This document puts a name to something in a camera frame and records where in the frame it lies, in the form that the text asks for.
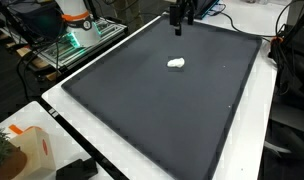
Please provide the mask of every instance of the table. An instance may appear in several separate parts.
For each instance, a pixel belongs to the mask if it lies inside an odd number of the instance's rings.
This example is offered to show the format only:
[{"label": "table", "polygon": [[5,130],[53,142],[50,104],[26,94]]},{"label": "table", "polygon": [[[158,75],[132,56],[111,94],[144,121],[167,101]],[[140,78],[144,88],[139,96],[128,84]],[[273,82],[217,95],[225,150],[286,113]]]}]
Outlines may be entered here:
[{"label": "table", "polygon": [[[224,12],[233,18],[236,27],[243,31],[267,35],[275,34],[275,21],[284,8],[281,5],[247,4],[238,0],[226,0],[224,3],[227,5]],[[287,12],[281,18],[280,24],[285,23],[286,18]],[[200,22],[231,29],[229,19],[223,15],[208,17]],[[69,78],[98,61],[118,45],[45,92],[42,98],[129,179],[173,179],[61,88]],[[269,43],[264,42],[253,65],[213,179],[257,179],[276,79],[275,65],[266,57],[268,51]]]},{"label": "table", "polygon": [[[41,127],[49,134],[54,161],[57,169],[77,160],[87,160],[90,156],[84,149],[69,136],[69,134],[52,118],[37,102],[31,102],[21,110],[0,123],[0,127],[5,128],[9,137],[15,137],[8,127],[15,124],[20,129],[24,130],[30,126]],[[91,179],[97,180],[112,180],[112,177],[97,164],[99,173]],[[54,171],[45,180],[55,179],[56,172]]]}]

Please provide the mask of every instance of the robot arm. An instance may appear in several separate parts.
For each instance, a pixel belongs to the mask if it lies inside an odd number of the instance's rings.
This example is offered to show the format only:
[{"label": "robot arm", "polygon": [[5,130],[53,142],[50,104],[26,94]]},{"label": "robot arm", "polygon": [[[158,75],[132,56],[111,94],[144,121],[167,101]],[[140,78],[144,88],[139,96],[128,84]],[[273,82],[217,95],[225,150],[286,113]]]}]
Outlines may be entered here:
[{"label": "robot arm", "polygon": [[89,47],[100,41],[101,33],[92,22],[83,0],[56,0],[56,2],[64,13],[62,18],[68,25],[67,31],[74,47]]},{"label": "robot arm", "polygon": [[185,17],[186,13],[188,13],[188,24],[193,25],[194,20],[194,10],[197,5],[196,0],[177,0],[170,2],[175,2],[170,6],[170,25],[174,26],[175,35],[181,36],[182,27],[181,22]]}]

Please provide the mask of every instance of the black mat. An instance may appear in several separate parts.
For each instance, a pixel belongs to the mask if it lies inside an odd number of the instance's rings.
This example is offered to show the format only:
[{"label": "black mat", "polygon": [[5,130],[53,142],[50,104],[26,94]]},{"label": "black mat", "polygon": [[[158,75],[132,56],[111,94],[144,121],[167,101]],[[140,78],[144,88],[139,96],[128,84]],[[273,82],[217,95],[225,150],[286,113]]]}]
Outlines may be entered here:
[{"label": "black mat", "polygon": [[209,179],[260,45],[199,23],[178,37],[162,17],[63,88],[174,178]]}]

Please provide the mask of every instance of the small white object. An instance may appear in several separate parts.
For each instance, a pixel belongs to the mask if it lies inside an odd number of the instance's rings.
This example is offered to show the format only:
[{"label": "small white object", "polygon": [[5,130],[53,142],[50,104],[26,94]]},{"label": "small white object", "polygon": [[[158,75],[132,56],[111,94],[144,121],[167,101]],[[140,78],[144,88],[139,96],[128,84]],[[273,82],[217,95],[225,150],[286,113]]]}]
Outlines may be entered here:
[{"label": "small white object", "polygon": [[178,59],[172,59],[168,62],[168,67],[177,67],[181,68],[184,66],[184,59],[183,58],[178,58]]}]

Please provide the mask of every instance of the green light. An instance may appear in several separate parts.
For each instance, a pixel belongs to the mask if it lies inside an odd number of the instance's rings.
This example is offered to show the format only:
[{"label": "green light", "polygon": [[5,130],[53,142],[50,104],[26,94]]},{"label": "green light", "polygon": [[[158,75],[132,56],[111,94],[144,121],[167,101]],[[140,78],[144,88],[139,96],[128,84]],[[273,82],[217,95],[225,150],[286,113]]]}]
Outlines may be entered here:
[{"label": "green light", "polygon": [[93,25],[94,25],[96,31],[99,33],[99,35],[101,35],[102,32],[99,30],[98,26],[95,23],[93,23]]},{"label": "green light", "polygon": [[75,47],[75,48],[81,47],[81,45],[80,45],[79,41],[76,39],[74,33],[71,32],[67,36],[68,36],[68,38],[69,38],[73,47]]}]

